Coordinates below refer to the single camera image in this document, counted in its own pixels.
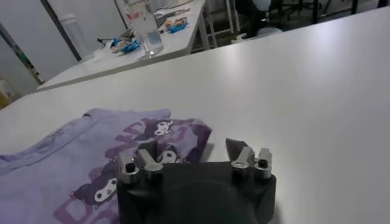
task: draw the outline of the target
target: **floor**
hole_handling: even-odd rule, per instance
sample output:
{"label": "floor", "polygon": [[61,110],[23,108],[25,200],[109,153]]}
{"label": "floor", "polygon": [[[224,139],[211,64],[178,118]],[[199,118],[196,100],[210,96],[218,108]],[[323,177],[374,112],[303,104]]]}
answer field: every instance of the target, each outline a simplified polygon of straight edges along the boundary
{"label": "floor", "polygon": [[[296,4],[298,0],[286,0],[284,1],[285,4],[291,3]],[[319,18],[318,23],[323,23],[326,21],[330,21],[333,19],[342,18],[345,16],[350,16],[350,8],[352,6],[352,0],[320,0],[322,7],[319,9],[319,15],[324,16],[325,14],[328,15],[333,12],[339,12],[339,11],[346,11],[342,13],[337,13],[332,16],[324,16]],[[359,6],[358,6],[358,13],[365,12],[368,10],[373,10],[377,8],[378,0],[359,0]],[[273,12],[271,14],[272,20],[277,20],[280,22],[280,29],[283,31],[298,29],[305,26],[311,25],[311,10],[303,9],[301,13],[298,15],[297,12],[294,12],[291,14],[290,18],[287,18],[287,16],[283,16],[282,19],[277,18],[277,12]],[[227,19],[226,10],[221,10],[218,12],[213,12],[213,19],[214,19],[214,29],[215,31],[219,30],[228,30],[229,29],[229,21]],[[238,35],[237,31],[235,30],[235,33],[230,33],[228,30],[227,32],[220,33],[216,36],[218,47],[230,45],[232,42],[232,39],[234,39]],[[193,49],[191,53],[196,53],[203,51],[202,48],[202,42],[200,40],[200,35],[197,34],[196,40],[193,45]]]}

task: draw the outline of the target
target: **wall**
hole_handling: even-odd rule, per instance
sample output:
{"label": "wall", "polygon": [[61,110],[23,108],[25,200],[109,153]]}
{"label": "wall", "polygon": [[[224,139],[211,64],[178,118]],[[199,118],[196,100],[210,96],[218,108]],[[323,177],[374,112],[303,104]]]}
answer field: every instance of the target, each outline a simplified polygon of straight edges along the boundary
{"label": "wall", "polygon": [[1,0],[0,22],[43,79],[76,64],[40,0]]}
{"label": "wall", "polygon": [[34,92],[38,87],[38,83],[1,36],[0,77],[22,95]]}
{"label": "wall", "polygon": [[112,38],[125,31],[113,0],[48,0],[60,18],[72,13],[89,47],[97,49],[97,38]]}

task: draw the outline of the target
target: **folded shirt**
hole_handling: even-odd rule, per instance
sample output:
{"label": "folded shirt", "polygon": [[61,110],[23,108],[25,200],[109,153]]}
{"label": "folded shirt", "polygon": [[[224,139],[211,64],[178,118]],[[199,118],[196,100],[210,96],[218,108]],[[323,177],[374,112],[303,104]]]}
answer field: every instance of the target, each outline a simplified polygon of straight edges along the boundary
{"label": "folded shirt", "polygon": [[170,114],[92,109],[29,149],[0,155],[0,223],[118,223],[118,152],[155,141],[160,163],[203,154],[211,129]]}

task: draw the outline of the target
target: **plastic bottle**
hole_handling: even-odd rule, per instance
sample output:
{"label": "plastic bottle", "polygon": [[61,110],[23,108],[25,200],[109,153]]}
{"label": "plastic bottle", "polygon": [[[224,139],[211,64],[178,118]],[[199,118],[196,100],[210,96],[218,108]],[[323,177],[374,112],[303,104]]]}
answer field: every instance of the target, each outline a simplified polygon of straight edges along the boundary
{"label": "plastic bottle", "polygon": [[130,27],[145,51],[151,57],[164,49],[160,32],[148,0],[124,0],[126,17]]}

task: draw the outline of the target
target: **white desk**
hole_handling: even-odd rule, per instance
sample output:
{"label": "white desk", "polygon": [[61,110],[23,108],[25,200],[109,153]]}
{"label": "white desk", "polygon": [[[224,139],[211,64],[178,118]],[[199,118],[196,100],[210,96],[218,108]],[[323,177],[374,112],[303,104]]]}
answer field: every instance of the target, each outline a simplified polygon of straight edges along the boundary
{"label": "white desk", "polygon": [[[204,42],[204,48],[210,49],[203,18],[204,7],[207,6],[207,4],[205,5],[205,0],[194,0],[173,9],[161,10],[162,12],[169,13],[177,9],[183,9],[187,7],[191,8],[191,11],[187,13],[169,18],[171,20],[175,20],[186,16],[189,22],[189,26],[177,33],[163,33],[161,35],[161,40],[164,44],[164,49],[153,58],[140,60],[140,57],[144,55],[144,52],[141,49],[138,49],[135,52],[131,52],[129,54],[118,56],[118,54],[111,53],[111,50],[105,47],[103,49],[96,50],[94,52],[94,58],[79,63],[61,72],[59,75],[38,87],[38,90],[41,91],[45,89],[52,89],[89,79],[95,79],[128,69],[188,55],[191,52],[198,25],[199,31],[202,35],[202,41]],[[209,15],[208,9],[206,9],[206,11],[208,13],[207,17],[211,26],[210,28],[213,32],[213,22]]]}
{"label": "white desk", "polygon": [[170,108],[226,137],[269,147],[274,223],[388,223],[390,8],[31,94],[0,111],[17,152],[94,107]]}

